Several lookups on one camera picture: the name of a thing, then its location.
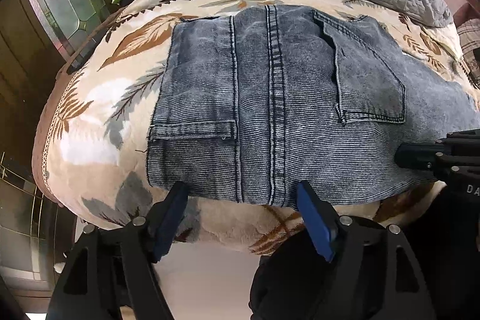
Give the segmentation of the grey-blue denim pants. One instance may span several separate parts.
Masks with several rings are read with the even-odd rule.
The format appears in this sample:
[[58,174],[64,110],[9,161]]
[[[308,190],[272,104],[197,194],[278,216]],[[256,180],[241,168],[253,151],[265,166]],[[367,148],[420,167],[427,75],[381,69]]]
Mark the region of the grey-blue denim pants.
[[479,126],[473,98],[405,54],[373,18],[250,7],[172,33],[151,118],[148,182],[194,196],[292,207],[300,181],[333,205],[429,182],[404,142]]

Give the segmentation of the brown striped patterned fabric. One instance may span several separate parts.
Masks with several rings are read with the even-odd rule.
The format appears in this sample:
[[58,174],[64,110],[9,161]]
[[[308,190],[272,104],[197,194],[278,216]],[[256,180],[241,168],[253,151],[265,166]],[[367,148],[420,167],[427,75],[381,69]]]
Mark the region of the brown striped patterned fabric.
[[464,60],[469,68],[469,77],[479,87],[480,20],[470,19],[457,29]]

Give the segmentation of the beige leaf-print blanket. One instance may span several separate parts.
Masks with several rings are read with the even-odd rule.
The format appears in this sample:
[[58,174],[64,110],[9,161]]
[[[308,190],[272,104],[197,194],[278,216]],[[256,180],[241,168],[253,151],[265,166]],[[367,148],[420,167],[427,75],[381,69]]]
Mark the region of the beige leaf-print blanket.
[[[116,18],[86,64],[55,85],[37,127],[32,157],[41,190],[103,229],[146,215],[169,189],[149,184],[146,155],[173,29],[191,20],[281,5],[311,7],[341,21],[375,19],[402,52],[458,83],[479,112],[479,89],[468,75],[453,26],[424,28],[364,0],[136,0]],[[334,206],[379,222],[402,222],[425,210],[438,190],[431,179],[380,201]],[[293,207],[190,193],[176,237],[267,255],[303,225]]]

